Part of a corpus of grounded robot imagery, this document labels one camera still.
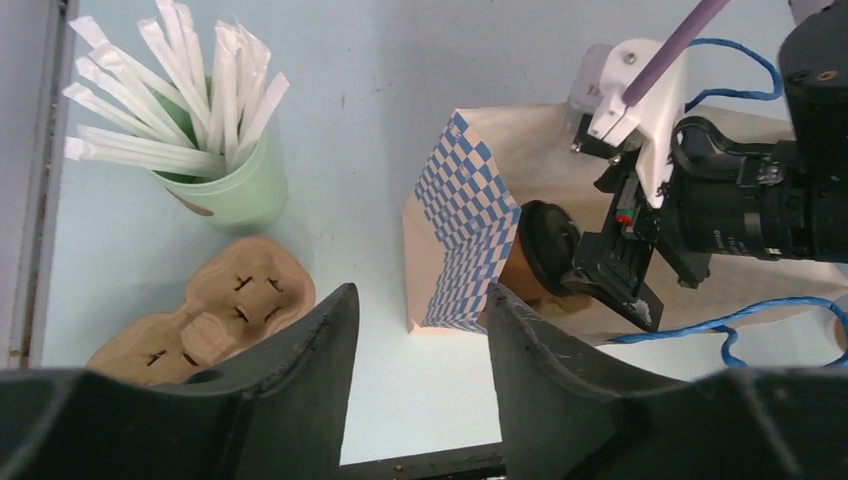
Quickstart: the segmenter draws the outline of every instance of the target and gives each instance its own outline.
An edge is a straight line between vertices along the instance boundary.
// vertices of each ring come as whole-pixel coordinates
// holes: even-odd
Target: green cup
[[[188,112],[158,97],[177,125],[196,143]],[[235,171],[218,180],[153,172],[165,189],[209,225],[225,233],[249,235],[270,226],[288,200],[282,162],[267,134]]]

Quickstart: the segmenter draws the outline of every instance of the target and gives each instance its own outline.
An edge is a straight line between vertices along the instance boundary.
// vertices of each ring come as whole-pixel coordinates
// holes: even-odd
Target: blue rope
[[[702,91],[695,97],[691,102],[686,104],[685,111],[688,112],[692,110],[698,104],[704,101],[707,97],[730,97],[730,98],[744,98],[748,100],[776,100],[783,95],[783,80],[780,77],[780,72],[772,65],[771,62],[763,58],[757,52],[745,47],[741,43],[734,42],[732,40],[725,40],[723,38],[696,38],[689,44],[690,47],[694,47],[697,45],[718,45],[720,47],[732,48],[734,50],[738,50],[745,55],[748,55],[752,59],[756,60],[760,65],[765,67],[771,75],[771,82],[774,85],[774,91],[769,92],[760,92],[755,90],[734,90],[731,88],[710,88]]]
[[[721,358],[722,360],[724,360],[724,364],[728,367],[746,367],[748,366],[748,364],[734,357],[730,353],[730,347],[733,346],[733,344],[736,343],[736,341],[739,339],[739,334],[736,332],[736,330],[727,326],[727,324],[739,320],[740,318],[747,317],[748,315],[767,310],[769,308],[790,307],[797,305],[813,305],[816,307],[824,307],[830,310],[831,312],[833,312],[834,315],[836,315],[836,318],[839,319],[840,323],[842,323],[842,326],[845,328],[845,331],[848,331],[848,314],[846,314],[841,308],[839,308],[838,305],[831,302],[830,300],[825,300],[824,298],[817,297],[786,297],[755,303],[749,307],[745,307],[742,310],[739,310],[736,313],[732,313],[730,315],[726,315],[715,320],[709,320],[707,322],[699,323],[697,325],[692,325],[691,327],[680,328],[677,330],[666,330],[663,332],[623,335],[620,337],[613,338],[612,341],[615,343],[632,344],[648,340],[658,340],[661,338],[685,337],[693,333],[714,330],[720,333],[727,334],[727,340],[725,340],[721,346]],[[837,358],[836,360],[827,365],[838,367],[848,366],[848,352],[843,353],[841,357]]]

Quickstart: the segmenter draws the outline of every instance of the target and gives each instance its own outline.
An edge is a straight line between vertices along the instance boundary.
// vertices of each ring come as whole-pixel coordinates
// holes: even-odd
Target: paper bag
[[[788,122],[703,107],[696,114],[743,142],[791,138]],[[457,110],[403,210],[407,308],[416,332],[484,333],[486,288],[497,282],[516,237],[520,205],[561,206],[582,231],[600,231],[611,196],[593,182],[606,161],[572,153],[576,114],[568,104]],[[660,330],[720,317],[752,303],[811,295],[836,300],[848,282],[831,264],[713,256],[711,276],[682,288],[655,254],[646,282],[665,304]],[[771,322],[810,307],[767,310],[735,323]],[[591,344],[639,333],[597,301],[547,321]]]

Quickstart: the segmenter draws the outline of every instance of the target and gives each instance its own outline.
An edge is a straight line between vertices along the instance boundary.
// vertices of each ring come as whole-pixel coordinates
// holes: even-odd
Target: white table surface
[[[207,54],[214,21],[237,15],[291,81],[270,126],[290,200],[267,235],[300,259],[319,298],[343,282],[359,287],[361,335],[342,462],[499,441],[486,338],[407,334],[401,208],[454,108],[563,101],[589,46],[663,39],[696,2],[186,3]],[[784,3],[731,2],[705,33],[774,59],[792,27]],[[153,64],[135,28],[156,14],[153,0],[82,0],[81,14]],[[78,54],[87,50],[77,43]],[[767,74],[739,54],[701,47],[692,59],[692,94],[706,86],[769,87]],[[713,104],[785,116],[780,102]],[[69,133],[77,123],[103,126],[73,107],[69,121]],[[194,271],[233,240],[207,228],[151,176],[108,164],[65,163],[58,215],[45,366],[83,365],[135,318],[179,306]],[[636,356],[663,370],[671,355],[665,350],[691,349],[693,340],[683,342]],[[710,364],[717,347],[703,348],[711,360],[696,358],[694,370],[678,376],[720,366]]]

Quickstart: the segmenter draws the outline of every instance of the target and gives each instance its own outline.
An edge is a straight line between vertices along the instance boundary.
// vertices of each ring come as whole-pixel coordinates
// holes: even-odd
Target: purple rod
[[[660,47],[657,54],[645,65],[639,75],[633,79],[633,83],[627,87],[621,99],[628,107],[639,103],[642,98],[657,83],[668,67],[677,60],[677,57],[686,50],[692,40],[701,33],[718,12],[727,5],[730,0],[701,0],[701,3],[692,10],[692,13],[683,20],[677,30],[668,37],[668,40]]]

